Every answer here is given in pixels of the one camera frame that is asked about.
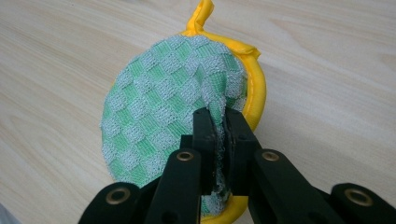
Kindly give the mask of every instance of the yellow hanging loop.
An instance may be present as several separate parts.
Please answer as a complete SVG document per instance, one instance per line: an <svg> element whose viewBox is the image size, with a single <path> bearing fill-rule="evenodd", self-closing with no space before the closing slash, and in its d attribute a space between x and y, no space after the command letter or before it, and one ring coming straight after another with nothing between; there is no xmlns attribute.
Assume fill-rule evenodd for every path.
<svg viewBox="0 0 396 224"><path fill-rule="evenodd" d="M242 62L247 71L247 101L242 113L250 129L254 131L262 117L266 96L264 73L257 62L260 52L255 47L240 41L206 32L204 30L205 21L213 9L214 5L211 0L201 0L187 23L186 31L181 34L186 36L204 35L213 41L223 43ZM216 217L203 217L202 223L233 223L247 207L248 197L230 196L224 211Z"/></svg>

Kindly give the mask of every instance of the wood grain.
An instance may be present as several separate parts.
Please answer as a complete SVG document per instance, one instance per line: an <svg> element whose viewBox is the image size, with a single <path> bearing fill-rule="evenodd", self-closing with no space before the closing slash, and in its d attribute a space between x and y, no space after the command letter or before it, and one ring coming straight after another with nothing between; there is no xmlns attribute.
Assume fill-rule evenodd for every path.
<svg viewBox="0 0 396 224"><path fill-rule="evenodd" d="M197 3L0 2L0 203L21 223L77 223L112 182L98 127L106 92ZM262 52L262 146L320 189L353 182L396 206L396 3L214 3L206 30ZM236 223L252 223L248 212Z"/></svg>

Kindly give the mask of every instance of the brass grommet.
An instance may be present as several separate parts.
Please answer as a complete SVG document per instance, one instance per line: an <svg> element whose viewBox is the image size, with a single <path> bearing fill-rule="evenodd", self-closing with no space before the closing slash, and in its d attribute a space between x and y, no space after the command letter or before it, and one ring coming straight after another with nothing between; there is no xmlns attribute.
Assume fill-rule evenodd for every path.
<svg viewBox="0 0 396 224"><path fill-rule="evenodd" d="M194 158L194 155L190 152L183 151L177 154L177 159L180 161L190 161L192 158Z"/></svg>
<svg viewBox="0 0 396 224"><path fill-rule="evenodd" d="M346 197L355 204L365 207L373 205L373 199L360 189L346 189L344 193Z"/></svg>
<svg viewBox="0 0 396 224"><path fill-rule="evenodd" d="M262 153L262 157L268 161L277 161L279 156L275 152L266 151Z"/></svg>
<svg viewBox="0 0 396 224"><path fill-rule="evenodd" d="M106 202L109 204L119 204L123 203L131 196L131 191L127 188L120 187L111 190L106 196Z"/></svg>

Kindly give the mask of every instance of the green checkered sponge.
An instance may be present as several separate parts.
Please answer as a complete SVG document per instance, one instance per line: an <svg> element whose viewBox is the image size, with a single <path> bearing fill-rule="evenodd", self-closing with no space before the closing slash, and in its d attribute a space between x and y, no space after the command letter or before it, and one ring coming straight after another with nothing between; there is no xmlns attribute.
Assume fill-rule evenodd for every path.
<svg viewBox="0 0 396 224"><path fill-rule="evenodd" d="M180 136L192 134L192 113L206 107L218 128L217 187L202 199L202 215L217 215L228 190L221 174L222 116L241 111L247 97L244 66L220 42L174 35L133 58L105 99L103 154L117 181L143 187L162 174Z"/></svg>

